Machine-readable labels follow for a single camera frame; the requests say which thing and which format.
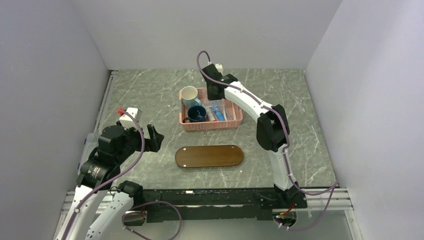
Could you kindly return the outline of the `clear plastic screw box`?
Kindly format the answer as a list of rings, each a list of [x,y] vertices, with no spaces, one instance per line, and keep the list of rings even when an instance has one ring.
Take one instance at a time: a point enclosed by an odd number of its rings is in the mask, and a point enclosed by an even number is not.
[[[77,174],[80,174],[81,166],[88,160],[89,155],[92,153],[92,151],[98,147],[98,139],[99,134],[98,133],[89,133],[84,141],[84,148],[81,156],[80,163],[77,166]]]

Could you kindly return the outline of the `pink perforated plastic basket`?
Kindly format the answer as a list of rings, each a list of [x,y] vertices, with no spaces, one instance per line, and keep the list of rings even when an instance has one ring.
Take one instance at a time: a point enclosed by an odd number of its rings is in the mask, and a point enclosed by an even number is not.
[[[241,124],[243,117],[244,117],[243,111],[235,103],[234,103],[234,107],[235,107],[235,113],[236,113],[237,120],[230,120],[228,118],[228,115],[226,115],[227,121],[219,121],[216,118],[215,114],[213,113],[216,121],[209,121],[208,116],[207,116],[206,121],[204,121],[204,122],[193,122],[193,123],[186,122],[186,123],[183,123],[183,119],[188,116],[187,112],[188,112],[189,108],[185,107],[183,102],[182,102],[181,90],[179,91],[179,100],[181,101],[181,111],[179,113],[179,123],[182,125],[182,127],[185,131],[231,129],[231,128],[238,128],[239,125]],[[208,100],[207,89],[205,87],[198,87],[197,90],[198,90],[198,98],[202,102],[201,106],[203,106],[203,101]],[[231,116],[233,117],[232,102],[229,101],[229,100],[225,100],[225,99],[224,99],[224,101],[225,101],[225,109],[227,109],[229,111],[229,113],[231,114]]]

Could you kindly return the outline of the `white and light-blue mug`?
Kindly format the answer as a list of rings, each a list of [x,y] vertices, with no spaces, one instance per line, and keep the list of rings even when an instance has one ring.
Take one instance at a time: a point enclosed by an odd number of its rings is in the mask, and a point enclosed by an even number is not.
[[[194,86],[185,86],[181,92],[181,100],[186,108],[191,108],[193,106],[201,106],[202,101],[198,97],[198,89]]]

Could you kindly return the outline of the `white toothbrush at basket edge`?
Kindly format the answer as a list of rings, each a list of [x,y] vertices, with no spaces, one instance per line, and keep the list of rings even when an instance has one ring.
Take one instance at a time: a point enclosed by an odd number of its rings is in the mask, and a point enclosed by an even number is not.
[[[237,115],[236,115],[236,111],[235,111],[235,105],[234,105],[233,102],[231,103],[231,107],[232,107],[232,116],[233,116],[233,119],[234,119],[234,121],[236,121],[237,120]]]

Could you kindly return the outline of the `silver toothpaste tube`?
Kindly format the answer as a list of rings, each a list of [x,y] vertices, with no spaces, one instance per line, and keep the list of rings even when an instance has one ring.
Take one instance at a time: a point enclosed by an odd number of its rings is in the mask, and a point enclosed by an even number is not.
[[[213,112],[211,111],[211,109],[210,109],[210,108],[207,108],[207,109],[206,109],[206,114],[207,114],[207,119],[208,119],[210,122],[214,122],[214,121],[216,121],[216,118],[215,118],[215,116],[214,116],[214,114],[213,114]]]

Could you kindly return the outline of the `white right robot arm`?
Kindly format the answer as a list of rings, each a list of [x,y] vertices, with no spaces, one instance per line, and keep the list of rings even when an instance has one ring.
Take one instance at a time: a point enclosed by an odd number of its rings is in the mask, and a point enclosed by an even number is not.
[[[282,208],[305,209],[306,196],[299,191],[288,162],[290,129],[284,107],[259,99],[233,75],[222,75],[213,63],[199,71],[206,82],[209,100],[229,100],[255,120],[256,140],[271,162],[276,203]]]

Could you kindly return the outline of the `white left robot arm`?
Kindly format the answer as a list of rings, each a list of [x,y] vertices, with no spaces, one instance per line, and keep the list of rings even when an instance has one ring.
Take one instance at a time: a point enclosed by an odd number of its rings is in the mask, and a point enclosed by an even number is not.
[[[111,207],[94,218],[113,182],[128,172],[121,170],[121,165],[135,152],[157,153],[160,150],[164,135],[152,124],[147,125],[147,130],[148,138],[137,124],[124,127],[117,123],[103,129],[98,145],[79,169],[74,198],[56,237],[58,240],[99,240],[118,212],[137,210],[143,205],[142,186],[125,181],[119,185]]]

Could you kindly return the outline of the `oval wooden tray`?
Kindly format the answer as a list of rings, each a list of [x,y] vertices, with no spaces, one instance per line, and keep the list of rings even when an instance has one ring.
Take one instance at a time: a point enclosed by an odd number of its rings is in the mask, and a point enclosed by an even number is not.
[[[175,153],[175,163],[181,168],[214,168],[239,165],[244,159],[236,145],[184,146]]]

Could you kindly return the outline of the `clear textured glass dish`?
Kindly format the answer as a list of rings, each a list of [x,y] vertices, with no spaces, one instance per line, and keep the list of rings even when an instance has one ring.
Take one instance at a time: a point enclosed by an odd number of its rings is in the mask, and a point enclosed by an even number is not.
[[[213,113],[214,112],[220,112],[221,115],[224,115],[225,112],[225,100],[219,99],[219,100],[204,100],[203,106],[207,109],[210,109]]]

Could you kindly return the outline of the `blue toothpaste tube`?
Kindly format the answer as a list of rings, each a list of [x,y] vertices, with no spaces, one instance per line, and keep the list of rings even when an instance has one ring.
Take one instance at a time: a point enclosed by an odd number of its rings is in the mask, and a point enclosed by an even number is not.
[[[212,106],[211,110],[215,114],[217,120],[225,121],[225,118],[223,116],[223,112],[222,112],[222,110],[219,106]]]

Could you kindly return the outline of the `dark navy mug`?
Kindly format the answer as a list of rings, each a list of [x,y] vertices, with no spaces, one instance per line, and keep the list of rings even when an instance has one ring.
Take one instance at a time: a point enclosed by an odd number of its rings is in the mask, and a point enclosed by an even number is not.
[[[207,111],[201,105],[194,105],[190,107],[187,111],[187,117],[185,117],[182,122],[190,122],[190,123],[200,123],[205,122],[207,120]]]

